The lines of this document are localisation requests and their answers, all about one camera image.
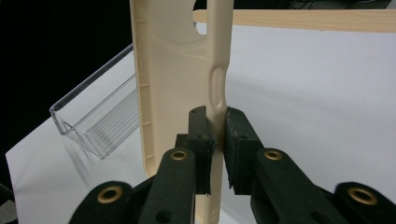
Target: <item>transparent plastic bin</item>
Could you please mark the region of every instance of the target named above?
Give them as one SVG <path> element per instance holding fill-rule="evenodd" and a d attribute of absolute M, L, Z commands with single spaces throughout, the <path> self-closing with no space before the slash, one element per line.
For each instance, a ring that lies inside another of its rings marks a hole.
<path fill-rule="evenodd" d="M 104 159 L 139 127 L 133 46 L 129 46 L 54 104 L 59 130 Z"/>

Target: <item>wooden board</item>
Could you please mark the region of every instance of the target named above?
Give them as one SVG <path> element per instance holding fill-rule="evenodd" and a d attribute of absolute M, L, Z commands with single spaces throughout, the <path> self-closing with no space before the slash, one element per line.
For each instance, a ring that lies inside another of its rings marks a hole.
<path fill-rule="evenodd" d="M 192 13 L 206 22 L 206 10 Z M 233 11 L 233 24 L 310 30 L 396 33 L 396 9 Z"/>

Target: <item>black plastic bracket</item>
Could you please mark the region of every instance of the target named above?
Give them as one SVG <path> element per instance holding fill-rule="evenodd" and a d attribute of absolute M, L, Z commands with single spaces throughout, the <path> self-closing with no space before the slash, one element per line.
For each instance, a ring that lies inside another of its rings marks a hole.
<path fill-rule="evenodd" d="M 230 188 L 236 195 L 250 195 L 254 178 L 254 153 L 262 148 L 245 114 L 228 107 L 226 113 L 224 160 Z"/>
<path fill-rule="evenodd" d="M 360 183 L 337 185 L 332 202 L 350 223 L 396 222 L 395 204 L 377 190 Z"/>
<path fill-rule="evenodd" d="M 270 213 L 277 214 L 279 223 L 347 223 L 285 152 L 261 148 L 256 152 L 254 167 L 258 189 L 253 190 L 252 207 L 265 192 L 267 202 L 275 208 Z"/>
<path fill-rule="evenodd" d="M 206 107 L 199 106 L 189 113 L 189 133 L 178 134 L 176 147 L 187 147 L 195 153 L 196 194 L 210 194 L 210 171 L 217 141 L 206 117 Z"/>
<path fill-rule="evenodd" d="M 195 154 L 177 147 L 163 154 L 139 222 L 193 223 Z"/>
<path fill-rule="evenodd" d="M 151 180 L 143 183 L 148 189 Z M 138 217 L 138 211 L 130 204 L 133 193 L 132 187 L 127 183 L 109 181 L 101 184 L 85 197 L 69 223 L 133 223 L 134 217 Z"/>

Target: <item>beige plastic part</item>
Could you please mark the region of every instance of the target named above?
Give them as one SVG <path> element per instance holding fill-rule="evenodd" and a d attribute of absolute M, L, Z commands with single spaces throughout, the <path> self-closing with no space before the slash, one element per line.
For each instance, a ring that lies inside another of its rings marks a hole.
<path fill-rule="evenodd" d="M 131 0 L 134 62 L 139 98 L 143 160 L 155 175 L 163 153 L 188 132 L 189 111 L 206 106 L 222 143 L 225 76 L 230 63 L 233 0 L 208 0 L 206 35 L 192 21 L 194 0 Z M 222 146 L 216 150 L 211 196 L 197 196 L 196 217 L 219 222 Z"/>

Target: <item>brass insert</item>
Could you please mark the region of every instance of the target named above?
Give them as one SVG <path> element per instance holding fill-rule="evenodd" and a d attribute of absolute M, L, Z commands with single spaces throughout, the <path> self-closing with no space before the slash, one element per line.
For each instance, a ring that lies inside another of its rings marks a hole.
<path fill-rule="evenodd" d="M 113 203 L 122 195 L 122 188 L 120 186 L 109 186 L 102 189 L 98 194 L 99 203 Z"/>
<path fill-rule="evenodd" d="M 375 197 L 375 195 L 367 189 L 354 187 L 348 189 L 347 193 L 353 200 L 359 203 L 364 203 L 367 205 L 376 205 L 378 203 L 378 199 Z"/>
<path fill-rule="evenodd" d="M 182 161 L 187 158 L 187 152 L 185 151 L 175 151 L 171 154 L 171 158 L 175 161 Z"/>
<path fill-rule="evenodd" d="M 271 161 L 279 161 L 282 159 L 282 153 L 273 150 L 264 152 L 264 156 Z"/>

